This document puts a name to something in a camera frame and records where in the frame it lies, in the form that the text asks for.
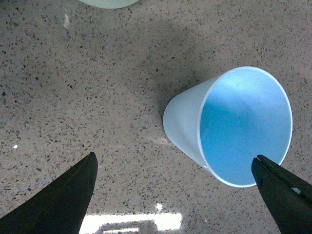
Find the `paper cup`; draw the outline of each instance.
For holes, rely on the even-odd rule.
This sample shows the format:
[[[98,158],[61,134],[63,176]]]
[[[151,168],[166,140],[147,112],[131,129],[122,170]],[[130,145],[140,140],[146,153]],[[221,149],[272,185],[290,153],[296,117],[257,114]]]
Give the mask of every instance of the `paper cup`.
[[[138,0],[80,0],[80,1],[85,4],[99,8],[116,9],[130,6],[133,3],[137,2]]]
[[[255,67],[232,69],[174,97],[164,130],[187,156],[234,187],[255,185],[253,158],[281,164],[292,138],[287,95],[269,73]]]

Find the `white speck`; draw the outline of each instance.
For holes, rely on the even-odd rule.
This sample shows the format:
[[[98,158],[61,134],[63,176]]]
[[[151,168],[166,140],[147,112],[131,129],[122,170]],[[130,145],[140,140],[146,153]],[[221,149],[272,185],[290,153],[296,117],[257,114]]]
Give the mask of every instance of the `white speck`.
[[[301,194],[301,191],[299,189],[297,189],[297,188],[292,188],[292,190],[294,190],[299,195]]]
[[[69,18],[68,15],[65,13],[65,23],[64,23],[64,28],[67,28],[69,25]]]
[[[159,210],[159,211],[161,211],[161,210],[162,210],[162,205],[161,205],[161,204],[157,204],[157,205],[156,205],[156,209]]]

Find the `speckled gray surface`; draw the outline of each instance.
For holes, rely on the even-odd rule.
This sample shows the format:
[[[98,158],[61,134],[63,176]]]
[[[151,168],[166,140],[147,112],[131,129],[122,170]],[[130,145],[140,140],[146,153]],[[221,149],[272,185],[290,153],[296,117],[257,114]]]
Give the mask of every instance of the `speckled gray surface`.
[[[162,115],[208,78],[260,67],[292,105],[282,165],[312,183],[311,11],[307,0],[0,1],[0,216],[94,151],[88,215],[183,217],[174,231],[126,225],[140,233],[279,233],[256,187],[218,182],[163,140]]]

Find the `terrazzo countertop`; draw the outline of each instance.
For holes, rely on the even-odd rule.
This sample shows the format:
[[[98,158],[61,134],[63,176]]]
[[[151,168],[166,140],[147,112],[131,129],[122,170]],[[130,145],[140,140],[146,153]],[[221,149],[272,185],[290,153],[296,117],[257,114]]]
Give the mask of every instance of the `terrazzo countertop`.
[[[169,142],[162,116],[182,91],[260,67],[292,106],[282,166],[312,183],[311,12],[307,0],[0,1],[0,217],[95,152],[97,234],[279,233],[257,187],[219,182]]]

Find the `cup rim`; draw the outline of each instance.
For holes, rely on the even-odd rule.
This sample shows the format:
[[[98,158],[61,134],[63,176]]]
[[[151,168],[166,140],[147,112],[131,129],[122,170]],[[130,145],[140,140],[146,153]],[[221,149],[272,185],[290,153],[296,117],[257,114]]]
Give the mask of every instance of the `cup rim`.
[[[213,174],[217,179],[219,179],[221,182],[227,184],[227,185],[230,185],[230,186],[233,186],[233,187],[238,187],[238,188],[247,188],[247,187],[251,187],[251,186],[254,186],[256,185],[256,182],[253,183],[253,184],[246,184],[246,185],[241,185],[241,184],[234,184],[234,183],[230,183],[226,180],[224,180],[221,176],[219,176],[213,169],[212,167],[209,165],[205,155],[204,155],[204,151],[203,151],[203,148],[202,148],[202,144],[201,144],[201,137],[200,137],[200,124],[201,124],[201,115],[202,115],[202,112],[203,112],[203,109],[204,109],[204,105],[206,103],[206,100],[209,96],[209,94],[211,93],[211,91],[213,90],[213,88],[215,87],[216,84],[218,84],[224,77],[226,77],[229,73],[232,73],[232,72],[236,72],[238,70],[254,70],[254,71],[258,71],[258,72],[262,72],[264,73],[267,77],[271,78],[276,84],[277,86],[279,87],[279,89],[282,91],[285,99],[286,99],[286,102],[287,102],[287,105],[288,105],[288,109],[289,109],[289,112],[290,112],[290,121],[291,121],[291,126],[290,126],[290,134],[289,134],[289,140],[288,140],[288,145],[287,145],[287,148],[285,150],[285,153],[284,153],[284,156],[282,157],[281,161],[278,163],[278,165],[281,165],[282,162],[284,161],[285,157],[286,157],[286,154],[287,154],[287,151],[289,149],[289,146],[290,146],[290,143],[291,143],[291,139],[292,139],[292,134],[293,134],[293,115],[292,115],[292,108],[291,108],[291,105],[290,105],[290,102],[289,102],[289,99],[287,97],[287,94],[284,90],[284,88],[282,87],[282,85],[278,82],[278,80],[273,77],[270,73],[268,73],[267,71],[261,69],[261,68],[257,68],[257,67],[251,67],[251,66],[243,66],[243,67],[237,67],[237,68],[233,68],[225,73],[223,73],[222,75],[220,75],[214,82],[213,84],[209,87],[209,89],[207,90],[207,93],[201,103],[201,106],[200,106],[200,110],[199,110],[199,115],[198,115],[198,119],[197,119],[197,141],[198,141],[198,144],[199,144],[199,151],[200,151],[200,154],[201,154],[201,157],[203,158],[206,166],[204,166],[204,168],[206,170],[208,170],[211,174]]]

